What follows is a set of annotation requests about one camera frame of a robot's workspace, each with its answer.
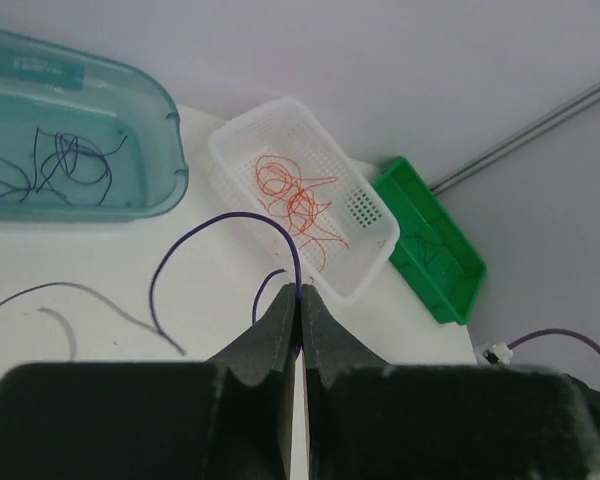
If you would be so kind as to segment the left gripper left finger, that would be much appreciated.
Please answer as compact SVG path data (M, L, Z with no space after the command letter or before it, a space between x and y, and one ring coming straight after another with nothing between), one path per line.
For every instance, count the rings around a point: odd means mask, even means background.
M29 363L0 380L0 479L285 479L292 286L204 362Z

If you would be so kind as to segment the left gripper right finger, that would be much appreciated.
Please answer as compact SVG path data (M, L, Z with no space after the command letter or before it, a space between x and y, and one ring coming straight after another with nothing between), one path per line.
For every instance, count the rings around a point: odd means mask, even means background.
M600 479L600 433L567 375L383 360L303 289L313 479Z

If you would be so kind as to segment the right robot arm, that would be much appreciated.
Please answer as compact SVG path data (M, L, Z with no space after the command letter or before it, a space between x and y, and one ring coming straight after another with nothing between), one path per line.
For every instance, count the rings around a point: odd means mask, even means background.
M600 392L590 388L585 382L577 379L576 377L569 375L568 378L583 396L588 411L597 427L597 430L600 433Z

